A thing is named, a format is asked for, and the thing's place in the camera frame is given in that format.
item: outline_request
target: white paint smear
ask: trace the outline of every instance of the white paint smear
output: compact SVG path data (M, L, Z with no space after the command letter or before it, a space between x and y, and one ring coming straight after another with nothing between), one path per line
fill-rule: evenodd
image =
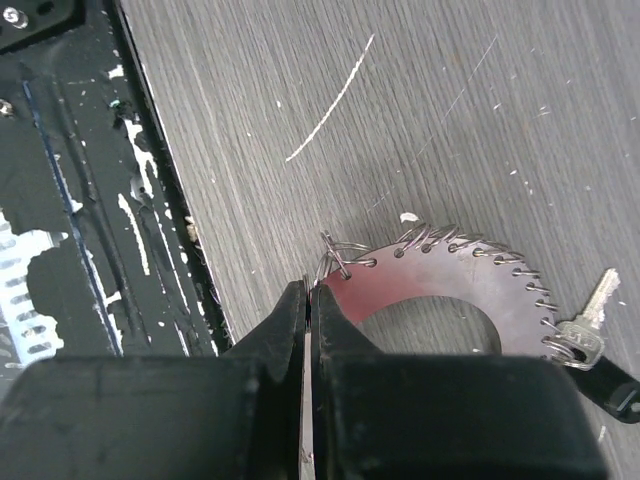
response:
M600 435L598 435L598 443L602 443L604 440L604 434L607 433L607 427L604 425L600 428Z
M69 236L60 234L64 240ZM14 235L0 210L0 332L8 329L19 362L5 363L5 368L25 368L31 363L53 357L64 347L56 332L55 318L38 313L31 301L27 273L31 260L59 245L49 232L31 230ZM3 334L3 343L9 340Z
M131 228L133 229L133 235L136 238L136 243L138 244L138 253L140 254L140 261L142 262L142 270L145 275L150 275L151 271L149 270L149 259L147 258L147 249L144 246L144 241L142 240L142 235L140 234L140 228L138 227L138 222L136 221L136 217L133 215L133 211L131 210L131 206L129 206L129 202L124 198L124 195L121 193L118 194L118 206L122 209L122 211L129 217L129 222L131 223Z
M178 338L180 339L180 345L182 345L182 351L184 352L186 357L189 357L190 356L189 349L187 348L187 343L184 341L184 335L178 328L178 324L176 322L173 322L173 327L176 329L176 332L178 333Z
M154 210L154 215L156 217L156 222L158 223L158 229L160 230L160 236L162 237L162 243L164 244L164 248L167 251L167 255L169 257L169 262L171 263L171 271L173 272L173 276L176 279L176 283L178 284L178 290L180 290L180 296L182 297L182 301L184 302L184 308L187 309L187 312L191 313L191 309L187 304L187 296L184 294L184 290L182 289L182 283L180 283L180 277L178 277L178 272L176 271L175 263L173 263L173 256L171 255L171 250L169 250L169 243L167 242L167 236L164 234L164 229L162 228L162 222L160 222L160 217L158 216L158 212Z
M98 292L97 294L100 295L100 299L99 301L102 302L102 305L104 305L104 307L106 308L109 304L113 303L116 300L120 300L122 297L120 295L120 292L116 292L113 295L111 295L110 297L107 297L107 292L104 288L104 285L102 283L102 279L100 278L100 274L98 273L98 269L96 268L96 264L93 261L93 254L87 250L87 257L89 259L89 268L91 269L91 272L93 273L93 278L95 278L96 280L96 286L98 288ZM112 313L107 313L107 317L104 317L104 310L102 308L100 308L100 305L98 304L98 302L95 303L95 305L93 306L93 309L96 311L96 313L98 314L98 316L100 317L100 320L102 321L102 325L104 326L105 331L108 333L109 331L112 331L115 333L116 335L116 345L114 346L114 348L116 349L116 354L122 355L123 354L123 350L122 350L122 331L118 329L118 326L116 325L116 317L115 315L113 315Z
M367 51L369 50L369 47L371 46L371 43L373 42L373 38L374 37L375 37L375 34L373 34L373 35L371 35L369 37L369 41L367 42L367 45L365 45L364 51L362 52L362 55L360 55L360 58L358 59L358 61L356 62L355 66L351 70L351 73L347 77L347 81L345 82L344 87L342 87L342 90L340 90L340 93L338 93L338 96L336 97L336 99L333 101L333 103L329 107L329 110L327 110L327 113L324 114L324 117L322 117L322 119L320 120L318 125L316 125L316 128L314 128L311 131L311 133L306 138L306 140L304 142L302 142L302 145L300 145L298 148L296 148L296 150L285 159L285 162L290 162L291 160L296 158L298 156L298 154L302 150L304 150L304 148L307 145L309 145L309 143L311 143L311 141L313 140L313 137L316 136L316 133L318 133L320 131L320 129L322 128L322 126L324 125L324 122L326 122L327 119L331 116L331 113L338 106L338 103L340 102L340 100L342 100L342 97L344 96L344 94L346 93L347 89L349 88L349 85L351 84L351 82L353 82L353 79L355 78L356 73L358 73L358 70L360 69L360 65L362 65L362 62L364 61L364 57L367 55Z
M149 180L149 174L147 172L147 165L151 165L151 170L154 177L158 177L158 166L151 152L145 152L138 145L136 145L136 136L142 132L142 125L133 123L131 120L124 119L124 125L127 129L127 138L133 148L133 155L136 157L138 168L140 169L140 175L142 176L142 185L149 197L153 198L153 188L151 187L151 181Z
M109 80L117 77L124 77L124 68L122 65L117 65L113 70L109 70Z
M400 214L400 223L417 222L418 220L420 220L420 218L418 218L418 216L415 213L404 212Z

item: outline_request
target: metal bracket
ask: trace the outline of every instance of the metal bracket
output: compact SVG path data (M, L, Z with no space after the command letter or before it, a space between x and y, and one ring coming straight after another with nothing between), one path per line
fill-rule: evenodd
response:
M60 34L81 21L80 0L0 1L0 53Z

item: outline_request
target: black tray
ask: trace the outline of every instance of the black tray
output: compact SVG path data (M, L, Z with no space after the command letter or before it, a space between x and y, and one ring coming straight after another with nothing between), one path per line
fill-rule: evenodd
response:
M0 19L0 397L53 355L215 355L215 288L122 10Z

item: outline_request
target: circular hole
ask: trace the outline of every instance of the circular hole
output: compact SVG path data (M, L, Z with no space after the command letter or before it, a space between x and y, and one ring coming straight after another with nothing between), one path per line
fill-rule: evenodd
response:
M53 4L53 2L42 2L40 5L38 5L36 12L38 12L38 15L44 17L45 15L49 15L51 12L53 12L54 8L55 5Z
M469 355L501 350L491 320L475 306L453 298L404 300L377 311L358 329L388 353Z

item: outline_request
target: black device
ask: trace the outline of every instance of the black device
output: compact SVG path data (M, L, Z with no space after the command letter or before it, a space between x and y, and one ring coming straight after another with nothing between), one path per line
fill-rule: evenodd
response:
M2 478L298 478L308 318L316 478L606 478L560 368L386 355L327 287L308 305L289 284L219 358L34 364L0 409Z

